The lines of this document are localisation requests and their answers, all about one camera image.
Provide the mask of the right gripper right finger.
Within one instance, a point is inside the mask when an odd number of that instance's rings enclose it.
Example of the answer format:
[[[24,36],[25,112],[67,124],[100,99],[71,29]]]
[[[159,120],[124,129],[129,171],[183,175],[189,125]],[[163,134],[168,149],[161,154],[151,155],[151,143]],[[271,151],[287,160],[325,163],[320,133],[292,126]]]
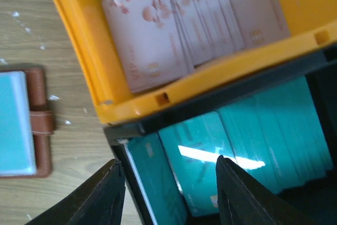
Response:
[[[316,224],[222,155],[216,181],[221,224]]]

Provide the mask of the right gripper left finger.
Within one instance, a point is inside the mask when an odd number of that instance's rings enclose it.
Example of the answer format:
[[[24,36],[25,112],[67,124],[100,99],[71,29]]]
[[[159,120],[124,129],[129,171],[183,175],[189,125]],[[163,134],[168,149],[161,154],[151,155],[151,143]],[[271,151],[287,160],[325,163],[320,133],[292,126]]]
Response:
[[[125,190],[122,164],[112,159],[28,224],[120,224]]]

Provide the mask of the teal credit card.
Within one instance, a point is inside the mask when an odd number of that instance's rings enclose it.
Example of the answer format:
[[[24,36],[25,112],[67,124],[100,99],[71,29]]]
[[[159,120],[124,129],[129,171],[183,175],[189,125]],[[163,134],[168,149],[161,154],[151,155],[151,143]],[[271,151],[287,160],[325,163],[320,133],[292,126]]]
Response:
[[[26,75],[1,73],[1,176],[36,172]]]

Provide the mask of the brown leather card holder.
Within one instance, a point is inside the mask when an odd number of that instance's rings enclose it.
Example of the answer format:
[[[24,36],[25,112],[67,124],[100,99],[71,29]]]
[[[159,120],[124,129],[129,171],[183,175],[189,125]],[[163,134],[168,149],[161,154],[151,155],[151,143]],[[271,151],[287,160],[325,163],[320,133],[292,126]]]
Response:
[[[1,70],[1,178],[45,178],[52,171],[53,112],[40,67]]]

